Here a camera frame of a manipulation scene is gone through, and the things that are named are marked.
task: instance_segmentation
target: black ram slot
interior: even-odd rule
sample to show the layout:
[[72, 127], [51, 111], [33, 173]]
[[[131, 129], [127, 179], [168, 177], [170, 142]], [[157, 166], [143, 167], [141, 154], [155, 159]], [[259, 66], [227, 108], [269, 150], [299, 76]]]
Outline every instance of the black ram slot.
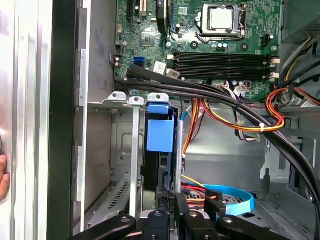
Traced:
[[268, 79], [269, 71], [261, 68], [240, 67], [212, 67], [212, 66], [186, 66], [179, 65], [175, 68], [181, 77], [189, 79], [219, 78], [232, 80], [258, 81]]
[[227, 53], [201, 53], [201, 52], [174, 52], [176, 62], [180, 64], [206, 64], [206, 65], [234, 65], [264, 67], [270, 58], [263, 55], [227, 54]]

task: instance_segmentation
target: green circuit board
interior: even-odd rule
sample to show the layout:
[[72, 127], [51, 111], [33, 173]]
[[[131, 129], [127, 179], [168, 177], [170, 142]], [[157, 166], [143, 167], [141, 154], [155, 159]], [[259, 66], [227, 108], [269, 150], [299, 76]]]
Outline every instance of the green circuit board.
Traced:
[[[199, 29], [195, 18], [201, 12], [204, 4], [241, 4], [247, 6], [246, 12], [246, 35], [241, 40], [210, 41], [204, 44], [197, 37]], [[172, 63], [167, 56], [172, 54], [172, 49], [181, 52], [199, 53], [231, 53], [250, 55], [278, 55], [279, 24], [281, 0], [172, 0], [173, 26], [180, 24], [179, 34], [161, 35], [158, 31], [156, 18], [155, 0], [147, 0], [146, 16], [133, 15], [133, 25], [127, 21], [128, 0], [118, 0], [117, 7], [117, 31], [116, 45], [121, 46], [121, 67], [115, 68], [115, 74], [124, 77], [127, 68], [133, 64], [133, 57], [145, 57], [145, 68], [153, 70], [156, 61]], [[262, 47], [262, 37], [266, 34], [273, 38], [267, 47]], [[166, 46], [168, 39], [171, 46]], [[198, 47], [193, 49], [191, 42], [198, 42]], [[223, 51], [217, 49], [218, 43], [227, 44]], [[242, 44], [248, 48], [243, 51]], [[222, 81], [214, 80], [212, 85], [220, 85]], [[256, 99], [257, 96], [269, 92], [270, 82], [268, 80], [251, 81], [247, 98]], [[144, 95], [144, 92], [130, 91], [131, 95]]]

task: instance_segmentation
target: cpu socket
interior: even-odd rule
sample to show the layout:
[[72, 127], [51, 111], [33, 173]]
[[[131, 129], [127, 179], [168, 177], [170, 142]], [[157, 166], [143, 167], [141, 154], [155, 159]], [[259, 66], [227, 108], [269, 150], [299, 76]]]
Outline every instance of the cpu socket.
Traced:
[[195, 18], [201, 37], [243, 39], [246, 35], [247, 5], [204, 4]]

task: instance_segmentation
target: cable bundle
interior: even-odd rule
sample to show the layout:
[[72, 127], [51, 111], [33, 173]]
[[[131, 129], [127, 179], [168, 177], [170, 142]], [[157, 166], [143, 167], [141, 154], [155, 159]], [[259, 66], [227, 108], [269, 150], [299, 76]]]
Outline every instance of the cable bundle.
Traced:
[[[291, 165], [295, 168], [305, 182], [315, 205], [317, 223], [315, 239], [319, 239], [319, 178], [309, 160], [292, 143], [290, 143], [284, 135], [278, 131], [278, 129], [284, 125], [284, 116], [278, 113], [273, 100], [278, 96], [279, 93], [288, 90], [287, 88], [277, 89], [266, 98], [266, 109], [276, 121], [276, 123], [270, 123], [257, 112], [255, 112], [250, 106], [238, 99], [233, 99], [226, 92], [213, 86], [172, 79], [135, 65], [129, 68], [128, 76], [145, 80], [154, 80], [157, 82], [134, 81], [128, 79], [124, 80], [119, 78], [116, 78], [115, 81], [118, 85], [121, 85], [122, 88], [136, 89], [152, 93], [166, 93], [171, 96], [195, 99], [194, 104], [196, 104], [196, 107], [192, 111], [194, 124], [196, 124], [196, 121], [199, 121], [197, 118], [199, 115], [198, 107], [200, 105], [203, 107], [206, 114], [229, 127], [240, 131], [258, 132], [263, 134], [291, 163]], [[311, 97], [309, 94], [299, 88], [295, 88], [295, 91], [299, 94], [305, 95], [306, 97]], [[219, 103], [231, 107], [234, 111], [251, 122], [253, 126], [242, 126], [228, 122], [211, 110], [210, 103]]]

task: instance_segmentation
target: clamp jaw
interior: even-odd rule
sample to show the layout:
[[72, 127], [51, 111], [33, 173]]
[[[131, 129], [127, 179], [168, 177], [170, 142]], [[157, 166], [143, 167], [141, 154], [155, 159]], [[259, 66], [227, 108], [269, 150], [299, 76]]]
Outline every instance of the clamp jaw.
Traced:
[[225, 215], [222, 193], [207, 190], [205, 212], [189, 208], [186, 195], [175, 195], [174, 212], [170, 209], [142, 212], [139, 221], [118, 215], [70, 240], [169, 240], [172, 219], [178, 240], [288, 240], [272, 231], [233, 215]]

